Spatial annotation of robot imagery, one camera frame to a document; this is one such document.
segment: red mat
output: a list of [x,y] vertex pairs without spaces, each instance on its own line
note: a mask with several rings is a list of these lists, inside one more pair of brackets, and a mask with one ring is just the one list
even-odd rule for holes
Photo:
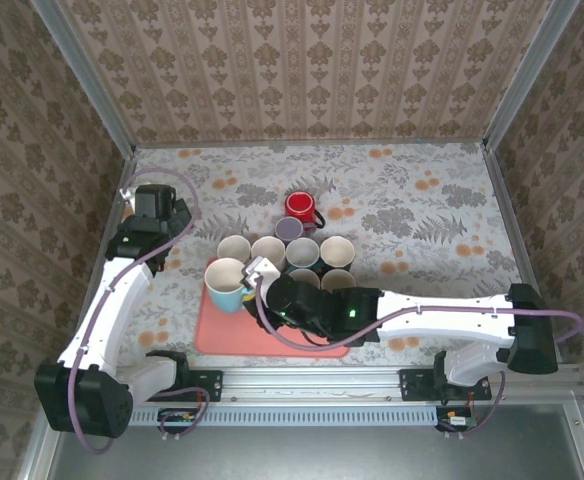
[[[301,345],[309,345],[301,333],[293,328],[282,327],[277,330],[285,338]],[[327,352],[306,352],[288,347],[268,334],[256,323],[246,310],[238,313],[220,311],[208,295],[203,283],[203,296],[199,323],[196,327],[194,346],[208,355],[235,355],[253,357],[311,357],[341,358],[349,348],[341,347]]]

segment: table surface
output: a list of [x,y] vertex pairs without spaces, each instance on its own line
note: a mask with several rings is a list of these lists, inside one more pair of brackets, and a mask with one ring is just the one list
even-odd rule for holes
[[[153,349],[187,353],[198,368],[229,366],[381,366],[431,364],[450,338],[393,339],[354,348],[341,359],[215,356],[197,352],[194,332],[203,272],[219,241],[271,235],[285,196],[306,190],[327,226],[314,238],[350,239],[359,286],[421,296],[475,297],[507,292],[519,281],[479,144],[259,146],[136,152],[138,169],[187,175],[202,220],[174,247],[122,342],[121,365]],[[152,174],[140,183],[175,185]]]

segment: wallpaper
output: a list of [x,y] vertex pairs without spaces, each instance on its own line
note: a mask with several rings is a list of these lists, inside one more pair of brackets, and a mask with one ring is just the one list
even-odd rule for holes
[[34,371],[75,328],[121,167],[34,9],[0,0],[0,479],[39,409]]
[[62,0],[137,144],[478,139],[549,0]]
[[[584,315],[584,0],[497,157],[543,295]],[[584,335],[565,354],[584,370]]]
[[[199,368],[427,365],[441,350],[464,344],[445,337],[394,338],[353,348],[340,359],[202,353],[195,332],[207,261],[228,235],[251,242],[272,235],[286,195],[297,190],[310,192],[326,219],[312,235],[315,241],[341,235],[354,245],[351,273],[358,286],[482,297],[507,293],[519,280],[478,143],[139,149],[135,158],[138,168],[187,175],[203,218],[172,249],[166,271],[133,315],[119,357],[125,364],[167,348],[186,352]],[[163,174],[139,178],[147,181],[172,180]]]

